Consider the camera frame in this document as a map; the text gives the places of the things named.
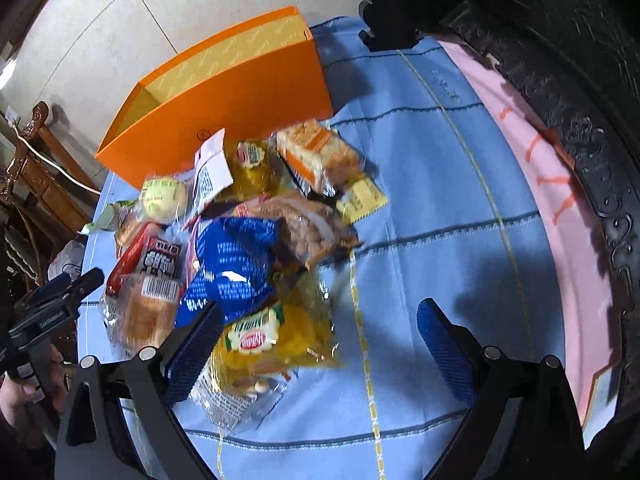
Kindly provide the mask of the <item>person's left hand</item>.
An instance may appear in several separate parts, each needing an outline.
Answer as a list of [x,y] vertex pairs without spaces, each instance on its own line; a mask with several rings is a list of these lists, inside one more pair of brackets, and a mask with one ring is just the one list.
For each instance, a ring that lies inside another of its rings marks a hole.
[[[62,415],[65,410],[67,390],[64,384],[64,370],[61,366],[62,353],[54,344],[51,344],[51,379],[53,382],[52,404]],[[24,434],[30,426],[26,414],[26,404],[32,402],[36,395],[36,388],[29,382],[14,380],[6,376],[1,386],[1,415],[8,425]]]

